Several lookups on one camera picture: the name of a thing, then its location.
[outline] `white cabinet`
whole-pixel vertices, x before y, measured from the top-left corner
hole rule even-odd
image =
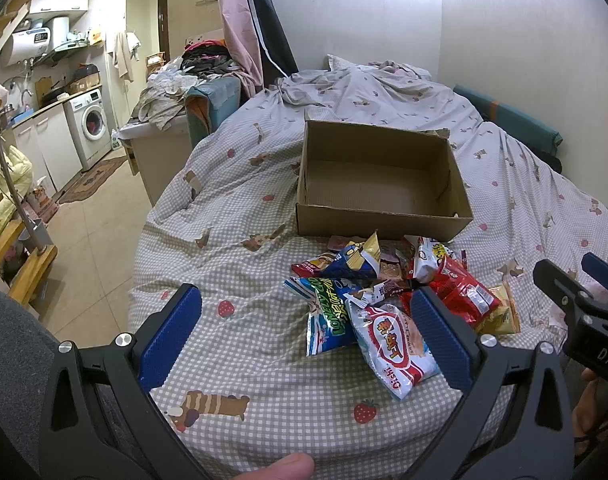
[[[33,124],[33,120],[26,121],[14,129],[15,145],[33,165],[33,183],[37,183],[42,177],[46,177],[42,181],[42,185],[49,196],[56,193],[53,181],[50,179],[49,170],[46,167],[46,162],[42,156],[42,150],[37,140],[37,131]]]
[[[70,136],[62,105],[57,105],[33,119],[37,140],[50,177],[58,191],[82,171],[82,163]]]
[[[45,21],[55,16],[79,18],[88,10],[88,0],[31,0],[29,15],[31,18],[43,18]]]
[[[13,133],[17,149],[33,165],[33,182],[45,176],[42,185],[49,196],[82,171],[62,104],[20,124]]]

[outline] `rug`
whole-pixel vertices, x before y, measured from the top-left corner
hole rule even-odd
[[[84,173],[71,188],[58,200],[60,204],[67,202],[82,202],[100,189],[100,186],[108,180],[117,168],[125,161],[126,156],[116,156],[108,160],[101,160],[91,170]]]

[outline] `pink curtain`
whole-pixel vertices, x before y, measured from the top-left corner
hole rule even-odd
[[[260,44],[257,40],[248,0],[219,0],[224,40],[231,57],[250,75],[242,85],[249,97],[263,85]]]

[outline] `cardboard box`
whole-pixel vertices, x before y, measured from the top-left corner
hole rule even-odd
[[[448,135],[307,121],[297,232],[368,237],[377,230],[380,239],[450,241],[472,211]]]
[[[81,79],[78,79],[77,81],[73,81],[71,84],[69,84],[68,93],[71,95],[77,94],[78,92],[83,92],[83,91],[88,90],[89,88],[93,88],[94,86],[97,86],[99,84],[100,84],[100,75],[98,73],[87,75],[86,77],[82,77]]]

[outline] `kitchen counter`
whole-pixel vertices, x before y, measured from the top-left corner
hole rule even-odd
[[[28,117],[23,118],[21,121],[19,121],[17,124],[14,124],[11,127],[13,129],[15,129],[18,126],[20,126],[21,124],[24,124],[26,121],[29,121],[29,120],[33,119],[34,117],[37,117],[38,115],[43,114],[47,110],[50,110],[51,108],[54,108],[57,105],[61,105],[62,103],[65,103],[66,101],[70,101],[72,98],[77,97],[78,95],[85,94],[87,92],[92,92],[93,90],[95,90],[97,88],[101,88],[101,87],[102,87],[102,84],[100,83],[99,85],[91,86],[91,88],[87,88],[86,90],[82,90],[81,92],[78,92],[76,94],[70,95],[70,96],[68,96],[65,99],[62,99],[60,101],[55,101],[54,103],[51,103],[48,106],[40,108],[39,110],[37,110],[36,112],[34,112],[32,115],[29,115]]]

